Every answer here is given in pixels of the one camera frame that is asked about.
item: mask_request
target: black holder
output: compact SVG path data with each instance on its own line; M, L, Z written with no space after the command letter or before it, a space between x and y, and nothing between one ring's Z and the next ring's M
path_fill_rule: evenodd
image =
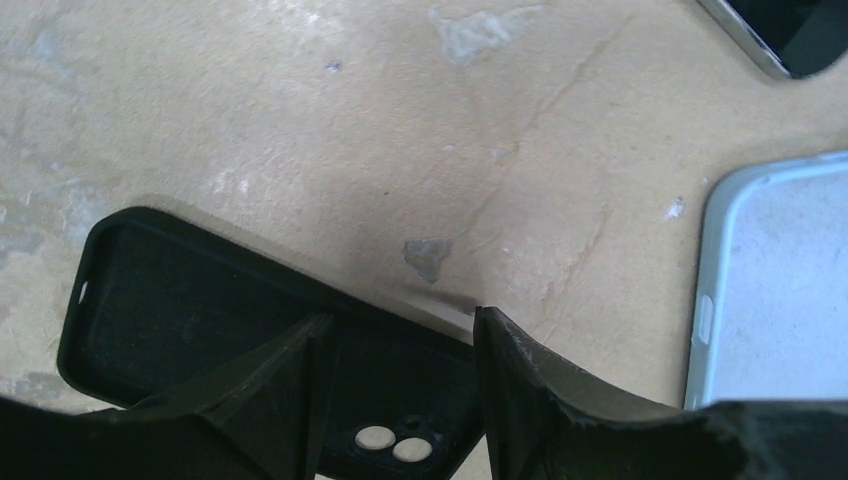
M472 350L146 208L92 230L58 363L128 408L72 416L0 398L3 478L440 480L483 419L495 480L848 472L848 403L682 412L582 370L496 308L477 309ZM371 425L432 453L368 450L354 439Z

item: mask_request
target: light blue phone case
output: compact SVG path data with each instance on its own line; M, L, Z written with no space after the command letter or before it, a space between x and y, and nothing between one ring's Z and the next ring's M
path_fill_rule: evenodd
M848 398L848 152L737 171L707 203L684 408Z

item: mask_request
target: concrete floor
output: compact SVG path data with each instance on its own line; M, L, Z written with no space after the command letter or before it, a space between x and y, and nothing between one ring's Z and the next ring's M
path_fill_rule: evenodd
M0 393L99 405L61 322L88 229L145 204L680 405L708 192L848 147L846 89L769 80L694 0L0 1Z

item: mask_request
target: phone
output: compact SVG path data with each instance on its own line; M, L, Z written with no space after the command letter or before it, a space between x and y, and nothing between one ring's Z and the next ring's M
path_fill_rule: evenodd
M848 50L848 0L698 0L774 78L802 79Z
M704 214L687 410L848 398L846 217L848 151L719 182Z

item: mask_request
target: lens hole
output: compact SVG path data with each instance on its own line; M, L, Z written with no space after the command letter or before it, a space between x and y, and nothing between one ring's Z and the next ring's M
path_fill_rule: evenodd
M420 462L433 453L433 446L423 438L407 438L395 445L392 455L405 463Z
M395 434L386 427L372 425L357 432L354 442L364 450L383 450L395 444Z

